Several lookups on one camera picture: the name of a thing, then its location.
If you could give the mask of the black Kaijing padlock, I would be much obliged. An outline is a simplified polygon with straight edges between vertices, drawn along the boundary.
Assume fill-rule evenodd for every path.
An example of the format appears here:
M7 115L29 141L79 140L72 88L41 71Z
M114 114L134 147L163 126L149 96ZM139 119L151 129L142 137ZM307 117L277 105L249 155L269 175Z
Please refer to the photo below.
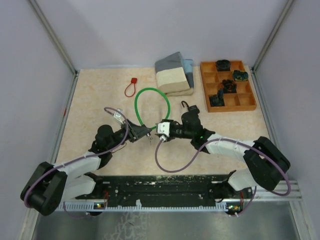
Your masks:
M200 110L197 107L197 105L189 105L184 100L181 101L181 105L182 105L183 108L186 108L188 112L192 112L192 113L195 113L195 114L199 114L200 113Z

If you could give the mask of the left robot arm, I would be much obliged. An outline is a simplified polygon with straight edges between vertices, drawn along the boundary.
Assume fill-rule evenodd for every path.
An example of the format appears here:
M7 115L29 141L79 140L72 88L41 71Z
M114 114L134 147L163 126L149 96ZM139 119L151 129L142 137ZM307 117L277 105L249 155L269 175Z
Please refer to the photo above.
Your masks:
M114 149L127 141L134 143L151 131L151 128L130 120L123 121L118 131L113 131L107 124L100 126L91 148L84 155L61 164L40 163L23 188L20 199L27 208L48 216L64 201L82 195L101 197L104 186L93 172L108 164Z

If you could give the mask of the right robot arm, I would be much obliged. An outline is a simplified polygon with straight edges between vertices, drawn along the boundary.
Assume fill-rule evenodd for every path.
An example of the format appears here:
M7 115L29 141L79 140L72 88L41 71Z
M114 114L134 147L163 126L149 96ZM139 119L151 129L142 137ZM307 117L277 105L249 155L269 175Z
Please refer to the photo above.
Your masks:
M204 128L199 115L191 111L185 112L181 121L160 124L168 139L190 139L199 152L220 154L246 164L245 169L232 172L223 185L227 197L235 198L241 190L256 186L273 193L280 181L290 182L286 172L291 164L268 138L240 140L220 135Z

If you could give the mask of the small silver key pair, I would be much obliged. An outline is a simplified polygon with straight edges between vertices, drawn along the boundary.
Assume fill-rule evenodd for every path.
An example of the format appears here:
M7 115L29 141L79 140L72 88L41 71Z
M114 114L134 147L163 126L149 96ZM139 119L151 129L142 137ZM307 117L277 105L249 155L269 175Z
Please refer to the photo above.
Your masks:
M153 137L150 133L147 134L147 138L149 140L149 144L152 145L152 140L153 140Z

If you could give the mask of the green cable lock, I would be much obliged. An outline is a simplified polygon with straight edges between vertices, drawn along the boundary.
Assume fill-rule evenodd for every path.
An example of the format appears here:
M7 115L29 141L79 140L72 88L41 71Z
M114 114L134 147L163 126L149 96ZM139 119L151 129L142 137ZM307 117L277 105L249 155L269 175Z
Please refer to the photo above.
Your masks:
M134 111L140 125L144 125L143 119L146 117L146 120L151 122L149 127L155 129L153 121L169 119L171 104L163 92L154 87L146 87L136 94Z

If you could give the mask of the red cable seal lock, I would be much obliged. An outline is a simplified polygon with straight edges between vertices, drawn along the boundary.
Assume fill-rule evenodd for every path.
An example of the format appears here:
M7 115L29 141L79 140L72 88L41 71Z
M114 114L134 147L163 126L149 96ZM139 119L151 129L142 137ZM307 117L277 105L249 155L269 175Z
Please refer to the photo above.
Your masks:
M138 79L136 77L131 78L129 85L124 90L124 95L127 98L131 98L136 94L136 85Z

